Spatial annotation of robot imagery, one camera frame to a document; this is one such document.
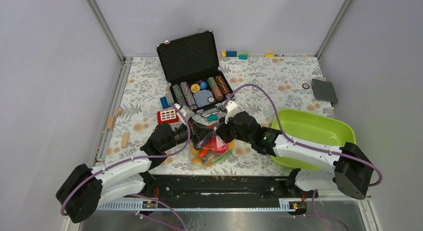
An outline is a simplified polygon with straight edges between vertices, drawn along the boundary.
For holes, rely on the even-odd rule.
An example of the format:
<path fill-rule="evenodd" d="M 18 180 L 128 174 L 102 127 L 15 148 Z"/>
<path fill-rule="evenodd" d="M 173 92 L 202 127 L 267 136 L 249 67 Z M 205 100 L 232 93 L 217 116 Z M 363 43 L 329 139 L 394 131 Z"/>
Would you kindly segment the orange toy carrot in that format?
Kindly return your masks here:
<path fill-rule="evenodd" d="M 207 155 L 207 153 L 209 152 L 210 148 L 209 147 L 204 147 L 199 151 L 199 157 L 205 157 Z"/>

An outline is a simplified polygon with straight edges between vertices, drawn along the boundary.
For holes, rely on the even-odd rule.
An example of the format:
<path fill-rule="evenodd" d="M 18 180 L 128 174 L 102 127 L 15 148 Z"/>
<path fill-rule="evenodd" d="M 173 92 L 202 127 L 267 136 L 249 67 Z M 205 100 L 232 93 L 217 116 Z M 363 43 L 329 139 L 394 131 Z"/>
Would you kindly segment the red toy apple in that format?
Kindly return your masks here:
<path fill-rule="evenodd" d="M 226 153 L 230 149 L 230 144 L 225 143 L 223 139 L 220 136 L 214 136 L 211 144 L 210 144 L 210 150 L 215 155 L 222 155 Z"/>

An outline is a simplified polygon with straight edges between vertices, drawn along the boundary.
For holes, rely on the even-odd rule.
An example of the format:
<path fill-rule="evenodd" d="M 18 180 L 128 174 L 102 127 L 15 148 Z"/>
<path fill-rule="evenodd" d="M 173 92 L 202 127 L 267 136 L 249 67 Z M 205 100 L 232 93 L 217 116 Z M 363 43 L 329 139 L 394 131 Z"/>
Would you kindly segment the clear zip top bag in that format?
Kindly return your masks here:
<path fill-rule="evenodd" d="M 217 164 L 218 162 L 228 158 L 231 154 L 232 154 L 232 150 L 235 148 L 235 140 L 232 140 L 230 143 L 230 149 L 222 154 L 222 155 L 215 155 L 212 153 L 211 150 L 209 150 L 209 152 L 207 153 L 207 155 L 205 157 L 199 157 L 199 151 L 200 150 L 195 150 L 193 148 L 193 144 L 190 141 L 189 144 L 189 158 L 188 158 L 188 166 L 190 167 L 190 169 L 192 170 L 198 170 L 198 169 L 204 169 L 210 166 L 213 166 L 215 164 Z"/>

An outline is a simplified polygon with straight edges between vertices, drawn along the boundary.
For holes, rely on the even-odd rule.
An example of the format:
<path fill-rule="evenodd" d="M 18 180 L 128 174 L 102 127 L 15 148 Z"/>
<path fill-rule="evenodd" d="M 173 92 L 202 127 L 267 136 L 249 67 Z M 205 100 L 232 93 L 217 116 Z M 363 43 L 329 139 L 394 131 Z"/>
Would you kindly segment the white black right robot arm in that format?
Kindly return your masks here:
<path fill-rule="evenodd" d="M 317 166 L 317 170 L 293 169 L 286 183 L 289 195 L 298 197 L 314 190 L 338 189 L 344 195 L 363 200 L 371 185 L 375 167 L 354 143 L 325 145 L 288 136 L 280 130 L 262 127 L 247 112 L 222 118 L 216 134 L 226 143 L 239 140 L 262 155 L 288 157 Z"/>

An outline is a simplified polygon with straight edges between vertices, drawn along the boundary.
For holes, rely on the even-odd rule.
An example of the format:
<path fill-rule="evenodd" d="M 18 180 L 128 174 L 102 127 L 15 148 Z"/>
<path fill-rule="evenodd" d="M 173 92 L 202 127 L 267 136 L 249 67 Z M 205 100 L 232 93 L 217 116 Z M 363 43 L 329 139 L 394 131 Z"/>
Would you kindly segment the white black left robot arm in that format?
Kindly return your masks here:
<path fill-rule="evenodd" d="M 191 121 L 177 129 L 167 123 L 158 124 L 146 143 L 131 156 L 93 168 L 78 165 L 55 195 L 61 204 L 61 215 L 70 217 L 73 223 L 80 223 L 99 205 L 109 201 L 137 193 L 150 196 L 155 184 L 142 175 L 167 159 L 168 150 L 179 144 L 187 147 L 190 141 L 209 142 L 215 130 L 214 126 Z"/>

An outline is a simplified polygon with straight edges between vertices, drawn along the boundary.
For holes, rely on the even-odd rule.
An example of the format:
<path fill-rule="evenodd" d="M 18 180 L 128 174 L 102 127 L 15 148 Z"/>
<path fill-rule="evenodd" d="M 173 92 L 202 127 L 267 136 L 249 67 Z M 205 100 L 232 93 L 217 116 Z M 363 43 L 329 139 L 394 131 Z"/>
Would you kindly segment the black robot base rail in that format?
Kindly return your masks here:
<path fill-rule="evenodd" d="M 305 202 L 313 191 L 302 191 L 290 177 L 151 175 L 141 195 L 172 208 L 278 208 L 280 202 Z"/>

